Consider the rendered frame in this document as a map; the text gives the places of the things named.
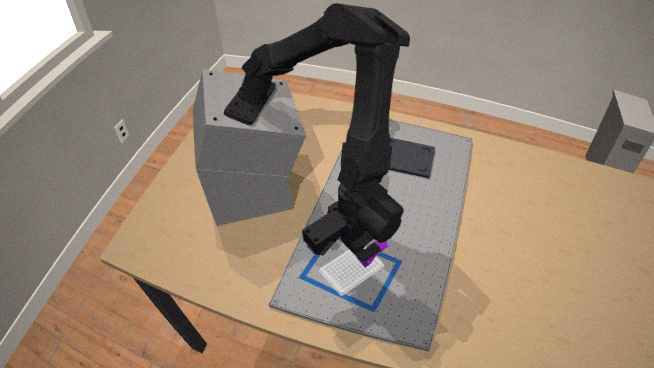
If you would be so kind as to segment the white well plate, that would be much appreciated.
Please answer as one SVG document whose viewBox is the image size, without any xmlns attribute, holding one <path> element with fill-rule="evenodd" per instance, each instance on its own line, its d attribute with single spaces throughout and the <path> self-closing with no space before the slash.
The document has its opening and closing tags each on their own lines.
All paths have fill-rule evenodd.
<svg viewBox="0 0 654 368">
<path fill-rule="evenodd" d="M 349 249 L 328 264 L 321 267 L 319 269 L 319 273 L 342 297 L 383 267 L 383 262 L 377 256 L 374 258 L 370 265 L 364 267 L 360 261 L 356 259 L 355 254 Z"/>
</svg>

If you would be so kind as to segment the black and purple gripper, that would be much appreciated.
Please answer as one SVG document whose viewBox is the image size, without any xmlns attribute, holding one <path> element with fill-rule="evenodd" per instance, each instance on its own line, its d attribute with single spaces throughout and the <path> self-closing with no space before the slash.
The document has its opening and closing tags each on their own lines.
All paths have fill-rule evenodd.
<svg viewBox="0 0 654 368">
<path fill-rule="evenodd" d="M 339 214 L 351 221 L 355 221 L 356 218 L 349 218 L 344 216 L 340 211 Z M 364 229 L 364 234 L 349 244 L 342 236 L 341 236 L 341 241 L 357 256 L 356 258 L 361 262 L 361 264 L 364 267 L 367 267 L 368 265 L 371 264 L 371 262 L 374 260 L 374 258 L 387 247 L 387 243 L 373 243 L 370 246 L 368 246 L 366 249 L 364 247 L 366 244 L 368 244 L 370 241 L 372 241 L 374 238 Z M 376 240 L 376 239 L 374 239 Z"/>
</svg>

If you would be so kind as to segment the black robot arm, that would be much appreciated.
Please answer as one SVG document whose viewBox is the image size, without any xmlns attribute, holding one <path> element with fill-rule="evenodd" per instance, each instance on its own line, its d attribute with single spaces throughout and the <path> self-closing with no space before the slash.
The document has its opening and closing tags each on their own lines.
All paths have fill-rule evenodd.
<svg viewBox="0 0 654 368">
<path fill-rule="evenodd" d="M 379 183 L 390 168 L 392 84 L 400 46 L 410 44 L 408 32 L 377 9 L 334 3 L 310 26 L 256 48 L 242 65 L 250 78 L 245 74 L 224 110 L 225 116 L 252 125 L 276 87 L 273 76 L 349 43 L 355 44 L 356 83 L 351 123 L 342 144 L 338 201 L 328 207 L 328 214 L 302 230 L 310 251 L 323 256 L 340 236 L 351 244 L 365 229 L 383 243 L 401 225 L 403 207 Z M 356 220 L 343 218 L 339 211 Z"/>
</svg>

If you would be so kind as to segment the blue tape outline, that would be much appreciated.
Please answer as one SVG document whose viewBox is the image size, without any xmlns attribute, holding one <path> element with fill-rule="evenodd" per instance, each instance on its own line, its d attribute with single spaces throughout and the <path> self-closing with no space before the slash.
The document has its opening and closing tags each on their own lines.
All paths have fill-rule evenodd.
<svg viewBox="0 0 654 368">
<path fill-rule="evenodd" d="M 393 267 L 391 273 L 389 274 L 389 276 L 388 276 L 386 282 L 384 283 L 384 285 L 383 285 L 381 291 L 379 292 L 377 298 L 375 299 L 373 305 L 371 306 L 371 305 L 369 305 L 369 304 L 367 304 L 367 303 L 364 303 L 364 302 L 362 302 L 362 301 L 360 301 L 360 300 L 357 300 L 357 299 L 355 299 L 355 298 L 353 298 L 353 297 L 351 297 L 351 296 L 348 296 L 348 295 L 346 295 L 346 294 L 343 295 L 343 296 L 341 297 L 341 296 L 337 293 L 337 291 L 336 291 L 335 289 L 333 289 L 333 288 L 331 288 L 331 287 L 329 287 L 329 286 L 326 286 L 326 285 L 324 285 L 324 284 L 322 284 L 322 283 L 320 283 L 320 282 L 318 282 L 318 281 L 316 281 L 316 280 L 313 280 L 313 279 L 307 277 L 306 275 L 308 274 L 308 272 L 310 271 L 310 269 L 312 268 L 312 266 L 314 265 L 314 263 L 317 261 L 317 259 L 319 258 L 319 256 L 320 256 L 320 255 L 314 254 L 314 256 L 312 257 L 312 259 L 310 260 L 310 262 L 308 263 L 308 265 L 306 266 L 306 268 L 304 269 L 304 271 L 303 271 L 303 272 L 301 273 L 301 275 L 299 276 L 299 278 L 302 279 L 302 280 L 304 280 L 304 281 L 306 281 L 306 282 L 308 282 L 308 283 L 310 283 L 310 284 L 312 284 L 312 285 L 315 285 L 315 286 L 317 286 L 317 287 L 319 287 L 319 288 L 321 288 L 321 289 L 323 289 L 323 290 L 325 290 L 325 291 L 327 291 L 327 292 L 330 292 L 330 293 L 332 293 L 332 294 L 334 294 L 334 295 L 336 295 L 336 296 L 338 296 L 338 297 L 340 297 L 340 298 L 343 298 L 343 299 L 345 299 L 345 300 L 347 300 L 347 301 L 349 301 L 349 302 L 352 302 L 352 303 L 354 303 L 354 304 L 356 304 L 356 305 L 358 305 L 358 306 L 361 306 L 361 307 L 363 307 L 363 308 L 365 308 L 365 309 L 368 309 L 368 310 L 370 310 L 370 311 L 372 311 L 372 312 L 375 312 L 375 311 L 376 311 L 376 309 L 377 309 L 379 303 L 381 302 L 381 300 L 382 300 L 384 294 L 386 293 L 386 291 L 387 291 L 389 285 L 391 284 L 391 282 L 392 282 L 392 280 L 393 280 L 393 278 L 394 278 L 396 272 L 398 271 L 398 269 L 399 269 L 399 267 L 400 267 L 400 265 L 401 265 L 401 263 L 402 263 L 402 260 L 399 260 L 399 259 L 397 259 L 397 258 L 394 258 L 394 257 L 389 256 L 389 255 L 387 255 L 387 254 L 384 254 L 384 253 L 382 253 L 382 252 L 380 252 L 380 253 L 377 255 L 377 256 L 380 256 L 380 257 L 382 257 L 382 258 L 385 258 L 385 259 L 387 259 L 387 260 L 389 260 L 389 261 L 394 262 L 395 265 L 394 265 L 394 267 Z"/>
</svg>

